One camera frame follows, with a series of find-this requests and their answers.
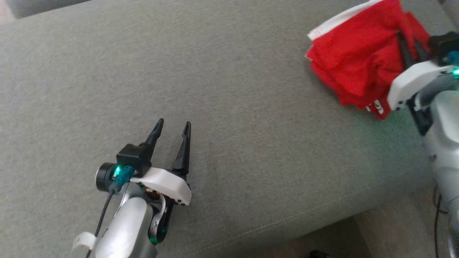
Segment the gray couch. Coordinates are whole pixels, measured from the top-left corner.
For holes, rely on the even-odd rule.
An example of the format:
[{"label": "gray couch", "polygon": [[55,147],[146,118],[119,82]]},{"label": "gray couch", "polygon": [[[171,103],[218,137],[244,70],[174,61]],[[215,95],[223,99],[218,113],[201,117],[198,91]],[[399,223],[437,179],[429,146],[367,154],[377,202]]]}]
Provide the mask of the gray couch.
[{"label": "gray couch", "polygon": [[[160,257],[241,257],[424,185],[409,114],[340,105],[304,58],[307,32],[360,2],[94,0],[3,26],[3,253],[68,256],[106,198],[95,171],[159,118],[156,167],[192,123],[193,192]],[[404,6],[452,29],[433,1]]]}]

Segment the black cable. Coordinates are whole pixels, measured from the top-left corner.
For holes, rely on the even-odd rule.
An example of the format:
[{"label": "black cable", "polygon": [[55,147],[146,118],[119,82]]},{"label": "black cable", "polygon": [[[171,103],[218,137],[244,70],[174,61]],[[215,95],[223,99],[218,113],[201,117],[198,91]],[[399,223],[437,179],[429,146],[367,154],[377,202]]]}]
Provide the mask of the black cable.
[{"label": "black cable", "polygon": [[[433,206],[435,206],[435,207],[437,207],[437,189],[438,189],[438,186],[436,185],[433,188],[433,194],[432,194],[432,203],[433,203]],[[443,211],[443,210],[440,210],[440,213],[441,214],[448,214],[447,211]]]},{"label": "black cable", "polygon": [[433,239],[435,242],[435,257],[438,258],[438,234],[437,234],[437,228],[438,228],[438,216],[440,215],[440,203],[442,201],[442,195],[438,197],[438,202],[437,202],[437,212],[435,214],[435,229],[433,232]]},{"label": "black cable", "polygon": [[[112,196],[114,193],[115,191],[111,191],[107,197],[107,200],[105,201],[105,205],[104,205],[104,208],[102,209],[101,217],[99,218],[99,223],[97,224],[97,229],[95,230],[95,234],[94,234],[95,237],[97,237],[97,235],[99,234],[99,231],[101,230],[102,221],[104,220],[105,212],[107,211],[107,207],[108,207],[108,203],[112,199]],[[89,258],[90,255],[91,255],[91,249],[88,250],[88,253],[86,254],[86,258]]]}]

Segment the wooden floor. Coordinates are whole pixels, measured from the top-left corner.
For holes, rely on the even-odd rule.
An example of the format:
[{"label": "wooden floor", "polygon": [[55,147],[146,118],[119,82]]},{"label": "wooden floor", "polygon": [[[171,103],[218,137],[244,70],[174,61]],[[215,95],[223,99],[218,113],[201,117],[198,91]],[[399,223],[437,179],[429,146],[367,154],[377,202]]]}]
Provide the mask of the wooden floor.
[{"label": "wooden floor", "polygon": [[[252,258],[307,258],[314,249],[332,258],[433,258],[432,191],[433,184]],[[447,215],[438,228],[439,254],[447,258]]]}]

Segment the gray fabric surface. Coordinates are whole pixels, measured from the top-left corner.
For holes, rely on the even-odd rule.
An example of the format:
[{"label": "gray fabric surface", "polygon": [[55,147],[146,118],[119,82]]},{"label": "gray fabric surface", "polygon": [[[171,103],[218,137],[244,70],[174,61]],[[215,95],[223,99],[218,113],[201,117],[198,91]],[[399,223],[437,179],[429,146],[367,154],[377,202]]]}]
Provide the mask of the gray fabric surface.
[{"label": "gray fabric surface", "polygon": [[5,0],[16,19],[89,0]]},{"label": "gray fabric surface", "polygon": [[[304,58],[307,32],[359,2],[94,0],[2,27],[3,254],[66,257],[95,230],[97,168],[161,117],[157,167],[192,123],[193,197],[160,257],[239,257],[423,185],[409,114],[340,105]],[[451,28],[410,4],[430,33]]]}]

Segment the red cloth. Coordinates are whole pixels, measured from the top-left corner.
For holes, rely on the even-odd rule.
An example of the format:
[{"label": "red cloth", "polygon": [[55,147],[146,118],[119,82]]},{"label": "red cloth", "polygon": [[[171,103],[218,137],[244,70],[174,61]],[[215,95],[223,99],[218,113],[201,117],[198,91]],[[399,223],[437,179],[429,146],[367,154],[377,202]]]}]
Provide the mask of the red cloth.
[{"label": "red cloth", "polygon": [[390,113],[391,83],[403,72],[398,31],[405,35],[413,55],[414,39],[428,49],[429,34],[416,18],[404,13],[398,0],[384,0],[314,40],[307,57],[342,104],[368,106],[385,119]]}]

